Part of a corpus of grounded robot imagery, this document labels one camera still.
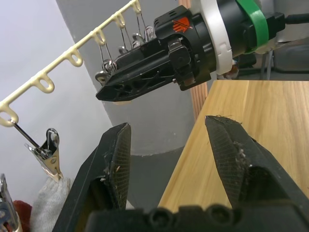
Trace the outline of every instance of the metal clip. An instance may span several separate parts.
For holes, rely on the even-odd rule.
[[[21,222],[8,191],[5,175],[0,176],[0,232],[22,232]]]
[[[42,146],[39,146],[33,139],[27,135],[17,123],[11,120],[14,127],[32,144],[34,148],[25,144],[29,151],[31,151],[38,160],[43,170],[56,182],[63,178],[59,165],[59,134],[53,129],[49,128],[46,132],[46,141]]]

